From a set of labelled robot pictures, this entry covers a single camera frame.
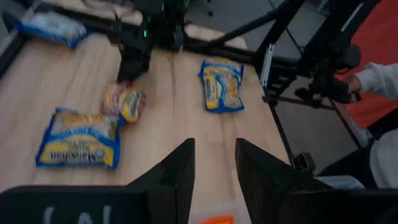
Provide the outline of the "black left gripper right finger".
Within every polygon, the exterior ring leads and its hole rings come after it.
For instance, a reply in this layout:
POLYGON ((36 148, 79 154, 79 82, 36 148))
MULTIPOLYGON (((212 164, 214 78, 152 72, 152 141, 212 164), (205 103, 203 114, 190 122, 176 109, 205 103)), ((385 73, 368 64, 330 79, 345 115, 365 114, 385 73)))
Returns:
POLYGON ((334 189, 244 138, 235 161, 252 224, 398 224, 398 190, 334 189))

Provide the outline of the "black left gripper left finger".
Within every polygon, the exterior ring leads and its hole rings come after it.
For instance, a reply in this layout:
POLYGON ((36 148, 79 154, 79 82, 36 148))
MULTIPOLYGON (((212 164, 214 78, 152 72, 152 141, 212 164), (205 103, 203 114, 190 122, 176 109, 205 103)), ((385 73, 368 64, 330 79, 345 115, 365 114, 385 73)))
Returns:
POLYGON ((0 224, 188 224, 195 140, 127 185, 23 185, 0 193, 0 224))

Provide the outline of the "blue noodle pack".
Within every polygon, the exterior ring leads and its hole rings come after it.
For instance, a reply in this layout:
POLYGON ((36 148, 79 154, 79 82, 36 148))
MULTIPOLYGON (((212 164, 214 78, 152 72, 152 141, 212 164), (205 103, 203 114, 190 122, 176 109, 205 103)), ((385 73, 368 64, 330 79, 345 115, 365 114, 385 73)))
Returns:
POLYGON ((239 97, 244 75, 243 64, 225 58, 204 60, 198 75, 203 85, 207 111, 229 113, 244 109, 239 97))
POLYGON ((56 108, 35 157, 37 167, 117 169, 121 157, 120 130, 125 120, 108 114, 81 114, 56 108))
POLYGON ((14 25, 23 34, 63 44, 70 49, 75 49, 93 33, 81 22, 53 11, 36 12, 27 19, 17 20, 14 25))

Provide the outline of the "orange chicken noodle pack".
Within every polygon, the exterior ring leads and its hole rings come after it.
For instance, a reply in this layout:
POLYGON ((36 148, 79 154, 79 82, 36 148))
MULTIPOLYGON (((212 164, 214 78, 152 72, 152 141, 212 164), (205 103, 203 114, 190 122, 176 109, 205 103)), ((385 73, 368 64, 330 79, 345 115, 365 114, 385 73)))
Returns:
POLYGON ((199 224, 234 224, 233 215, 220 215, 213 217, 206 217, 199 224))

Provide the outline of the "pink yellow noodle pack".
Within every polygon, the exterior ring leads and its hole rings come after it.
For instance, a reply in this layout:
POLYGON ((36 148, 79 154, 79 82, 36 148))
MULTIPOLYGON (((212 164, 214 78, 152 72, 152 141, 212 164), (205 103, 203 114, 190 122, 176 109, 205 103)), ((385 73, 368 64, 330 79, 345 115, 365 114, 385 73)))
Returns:
POLYGON ((133 82, 110 82, 105 86, 100 111, 135 123, 141 118, 146 96, 133 82))

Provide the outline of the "person's forearm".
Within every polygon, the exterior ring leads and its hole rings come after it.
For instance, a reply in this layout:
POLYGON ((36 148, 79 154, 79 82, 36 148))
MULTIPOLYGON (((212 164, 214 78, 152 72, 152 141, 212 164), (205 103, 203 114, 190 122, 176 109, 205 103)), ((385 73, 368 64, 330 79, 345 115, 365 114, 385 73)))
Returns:
POLYGON ((398 63, 370 63, 355 77, 360 82, 360 92, 398 99, 398 63))

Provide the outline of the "clear plastic bin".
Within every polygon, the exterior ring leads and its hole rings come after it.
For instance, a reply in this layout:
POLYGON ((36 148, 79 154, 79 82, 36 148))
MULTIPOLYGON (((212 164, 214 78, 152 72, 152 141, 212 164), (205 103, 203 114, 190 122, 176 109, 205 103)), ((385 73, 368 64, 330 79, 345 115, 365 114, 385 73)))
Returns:
POLYGON ((188 224, 199 224, 206 217, 233 215, 234 224, 251 224, 247 208, 235 200, 214 203, 205 207, 192 207, 188 224))

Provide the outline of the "person's leg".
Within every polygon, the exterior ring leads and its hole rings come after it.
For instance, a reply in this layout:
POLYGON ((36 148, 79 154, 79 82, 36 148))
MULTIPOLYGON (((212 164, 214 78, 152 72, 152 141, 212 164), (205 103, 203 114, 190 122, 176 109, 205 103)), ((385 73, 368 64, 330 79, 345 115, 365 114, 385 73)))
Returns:
POLYGON ((398 189, 398 129, 373 144, 369 164, 379 188, 398 189))

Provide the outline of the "person's hand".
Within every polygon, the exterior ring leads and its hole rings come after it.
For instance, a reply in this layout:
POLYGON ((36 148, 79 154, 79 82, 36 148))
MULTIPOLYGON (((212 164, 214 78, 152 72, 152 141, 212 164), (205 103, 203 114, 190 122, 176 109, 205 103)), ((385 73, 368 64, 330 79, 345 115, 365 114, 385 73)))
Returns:
POLYGON ((361 82, 356 75, 352 75, 343 80, 345 84, 348 86, 348 93, 350 94, 350 103, 355 103, 361 100, 360 90, 361 90, 361 82))

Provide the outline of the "black aluminium rig frame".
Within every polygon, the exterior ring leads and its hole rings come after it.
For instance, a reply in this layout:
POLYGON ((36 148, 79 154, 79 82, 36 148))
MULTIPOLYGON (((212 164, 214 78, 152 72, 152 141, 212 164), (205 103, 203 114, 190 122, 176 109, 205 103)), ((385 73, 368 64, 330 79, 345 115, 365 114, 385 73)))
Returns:
MULTIPOLYGON (((75 19, 93 32, 106 35, 120 14, 113 19, 92 15, 66 7, 69 0, 13 0, 28 14, 53 11, 75 19)), ((263 100, 271 108, 282 100, 283 92, 302 76, 310 79, 306 88, 295 91, 293 102, 313 108, 322 107, 322 99, 347 103, 348 88, 336 76, 358 67, 361 53, 351 40, 361 24, 381 0, 332 0, 332 9, 326 20, 305 46, 298 60, 274 55, 274 45, 279 40, 305 0, 284 0, 277 8, 213 40, 190 37, 186 33, 183 48, 197 54, 228 58, 252 65, 264 90, 263 100)), ((123 0, 122 7, 132 14, 133 0, 123 0)))

